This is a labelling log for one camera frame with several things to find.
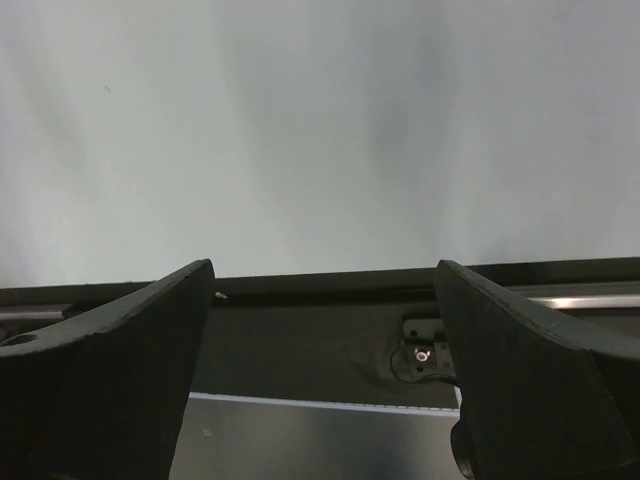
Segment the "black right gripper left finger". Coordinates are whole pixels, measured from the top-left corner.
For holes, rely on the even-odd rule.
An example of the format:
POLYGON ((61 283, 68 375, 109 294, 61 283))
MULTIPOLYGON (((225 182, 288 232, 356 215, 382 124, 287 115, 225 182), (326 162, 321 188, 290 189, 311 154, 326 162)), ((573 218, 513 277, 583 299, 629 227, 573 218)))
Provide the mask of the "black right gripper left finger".
POLYGON ((195 261, 1 346, 5 479, 169 476, 214 294, 195 261))

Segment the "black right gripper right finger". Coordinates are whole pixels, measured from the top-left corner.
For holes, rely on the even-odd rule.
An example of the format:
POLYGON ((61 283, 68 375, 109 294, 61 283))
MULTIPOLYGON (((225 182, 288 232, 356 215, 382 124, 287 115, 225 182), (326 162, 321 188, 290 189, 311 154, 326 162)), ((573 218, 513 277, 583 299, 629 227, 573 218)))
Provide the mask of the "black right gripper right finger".
POLYGON ((639 341, 449 260, 434 275, 478 479, 635 479, 639 341))

